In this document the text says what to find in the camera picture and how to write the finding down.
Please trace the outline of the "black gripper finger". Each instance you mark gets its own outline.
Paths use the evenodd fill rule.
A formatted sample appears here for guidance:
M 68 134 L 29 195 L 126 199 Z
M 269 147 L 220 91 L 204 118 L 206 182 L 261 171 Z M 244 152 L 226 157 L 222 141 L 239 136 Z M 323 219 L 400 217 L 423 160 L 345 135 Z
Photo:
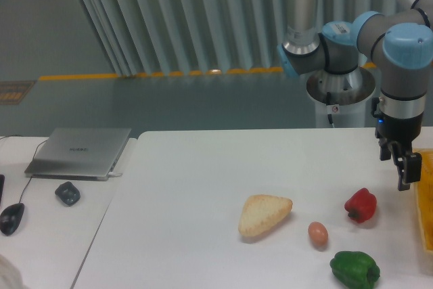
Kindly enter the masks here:
M 378 144 L 380 146 L 380 160 L 390 160 L 392 157 L 392 152 L 389 148 L 388 140 L 384 137 L 381 137 L 379 138 Z
M 398 170 L 398 190 L 409 190 L 412 183 L 420 181 L 422 157 L 401 143 L 392 145 L 392 156 Z

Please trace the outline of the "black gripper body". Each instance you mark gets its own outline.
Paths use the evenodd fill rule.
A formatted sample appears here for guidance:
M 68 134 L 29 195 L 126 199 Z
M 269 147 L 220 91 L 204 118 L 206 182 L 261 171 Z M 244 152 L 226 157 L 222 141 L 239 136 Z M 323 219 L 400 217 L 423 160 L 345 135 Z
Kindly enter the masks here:
M 375 137 L 383 141 L 395 141 L 406 149 L 420 134 L 423 119 L 423 98 L 397 100 L 390 97 L 374 97 L 371 115 L 377 120 Z

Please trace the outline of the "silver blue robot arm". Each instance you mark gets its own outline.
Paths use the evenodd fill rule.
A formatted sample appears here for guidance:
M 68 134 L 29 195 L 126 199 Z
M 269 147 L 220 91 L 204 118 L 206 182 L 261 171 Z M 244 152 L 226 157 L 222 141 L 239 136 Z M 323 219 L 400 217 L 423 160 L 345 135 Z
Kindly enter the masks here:
M 432 73 L 432 0 L 397 0 L 405 11 L 385 16 L 365 12 L 354 22 L 330 22 L 315 29 L 317 0 L 292 0 L 286 36 L 277 48 L 284 72 L 354 76 L 355 92 L 366 83 L 358 73 L 363 54 L 382 73 L 371 114 L 380 160 L 393 160 L 398 188 L 408 190 L 421 177 L 421 156 L 412 149 L 421 131 Z

